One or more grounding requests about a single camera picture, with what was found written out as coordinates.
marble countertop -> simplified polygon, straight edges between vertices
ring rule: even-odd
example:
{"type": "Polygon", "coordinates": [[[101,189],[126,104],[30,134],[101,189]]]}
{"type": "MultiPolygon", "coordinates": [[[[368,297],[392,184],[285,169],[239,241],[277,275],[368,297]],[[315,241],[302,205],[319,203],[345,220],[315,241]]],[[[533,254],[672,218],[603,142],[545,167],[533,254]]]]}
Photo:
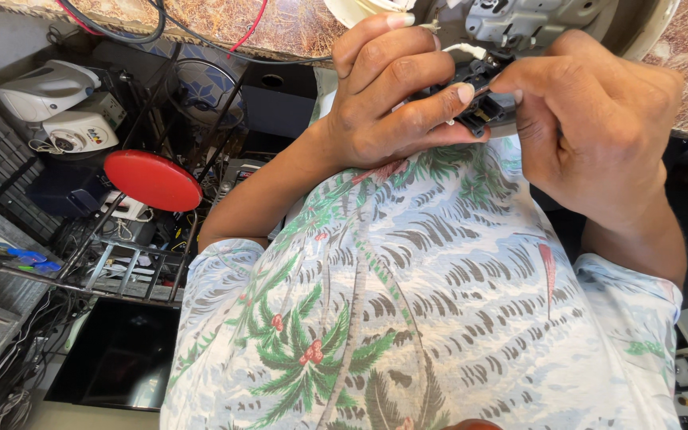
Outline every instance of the marble countertop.
{"type": "MultiPolygon", "coordinates": [[[[246,32],[262,5],[261,0],[167,0],[167,11],[205,38],[230,47],[246,32]]],[[[151,31],[158,19],[146,0],[73,0],[90,18],[123,31],[151,31]]],[[[53,0],[0,0],[0,10],[66,20],[53,0]]],[[[164,36],[193,43],[173,24],[164,36]]],[[[330,14],[323,0],[273,0],[254,34],[241,51],[275,59],[324,57],[346,28],[330,14]]],[[[681,0],[661,38],[644,58],[648,64],[678,70],[685,77],[683,105],[674,133],[688,137],[688,0],[681,0]]]]}

red stool seat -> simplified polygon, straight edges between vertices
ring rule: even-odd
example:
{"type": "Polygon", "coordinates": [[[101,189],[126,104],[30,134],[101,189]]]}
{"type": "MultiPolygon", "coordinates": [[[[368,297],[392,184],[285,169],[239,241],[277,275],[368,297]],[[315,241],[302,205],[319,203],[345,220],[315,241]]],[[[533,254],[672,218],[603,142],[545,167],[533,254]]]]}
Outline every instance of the red stool seat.
{"type": "Polygon", "coordinates": [[[193,175],[152,152],[113,152],[105,160],[105,172],[122,193],[156,209],[186,212],[195,209],[203,198],[193,175]]]}

red wire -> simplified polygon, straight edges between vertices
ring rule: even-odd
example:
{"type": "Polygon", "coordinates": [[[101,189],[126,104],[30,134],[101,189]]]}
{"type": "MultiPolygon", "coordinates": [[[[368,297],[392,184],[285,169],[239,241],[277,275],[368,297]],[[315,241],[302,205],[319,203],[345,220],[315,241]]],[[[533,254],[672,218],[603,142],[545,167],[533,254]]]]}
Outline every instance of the red wire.
{"type": "Polygon", "coordinates": [[[256,15],[256,19],[254,19],[254,24],[252,24],[251,28],[249,28],[248,31],[246,31],[246,34],[243,36],[243,38],[239,40],[237,44],[230,48],[230,52],[234,52],[235,48],[241,46],[243,42],[248,40],[248,36],[251,36],[251,34],[254,32],[254,29],[256,29],[256,25],[259,24],[259,20],[262,19],[262,14],[264,13],[265,6],[267,6],[267,0],[262,0],[262,7],[259,8],[259,14],[256,15]]]}
{"type": "Polygon", "coordinates": [[[95,34],[97,36],[103,36],[104,35],[104,34],[100,33],[99,31],[95,31],[95,30],[92,30],[91,28],[87,27],[86,24],[81,22],[81,20],[79,18],[76,18],[76,15],[73,15],[72,12],[69,11],[68,8],[66,8],[65,5],[63,5],[63,3],[60,0],[55,0],[55,3],[60,5],[60,7],[63,8],[63,11],[65,11],[65,13],[68,14],[68,16],[73,18],[73,21],[75,21],[76,24],[79,24],[81,26],[81,28],[83,28],[84,30],[87,30],[89,33],[95,34]]]}

television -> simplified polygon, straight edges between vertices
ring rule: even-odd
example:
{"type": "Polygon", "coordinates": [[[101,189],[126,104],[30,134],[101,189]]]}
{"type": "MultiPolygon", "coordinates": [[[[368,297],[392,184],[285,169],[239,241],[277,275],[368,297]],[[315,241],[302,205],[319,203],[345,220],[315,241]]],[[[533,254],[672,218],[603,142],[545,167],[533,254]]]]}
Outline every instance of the television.
{"type": "Polygon", "coordinates": [[[44,399],[160,411],[179,320],[178,308],[100,298],[44,399]]]}

black speaker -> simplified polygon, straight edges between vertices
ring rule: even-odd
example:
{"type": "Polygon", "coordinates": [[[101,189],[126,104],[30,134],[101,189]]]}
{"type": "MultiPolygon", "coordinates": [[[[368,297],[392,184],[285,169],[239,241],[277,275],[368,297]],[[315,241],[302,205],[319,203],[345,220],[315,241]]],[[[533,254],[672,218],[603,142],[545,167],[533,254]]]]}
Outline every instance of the black speaker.
{"type": "Polygon", "coordinates": [[[317,98],[315,73],[301,64],[251,64],[241,90],[251,130],[297,138],[310,124],[317,98]]]}

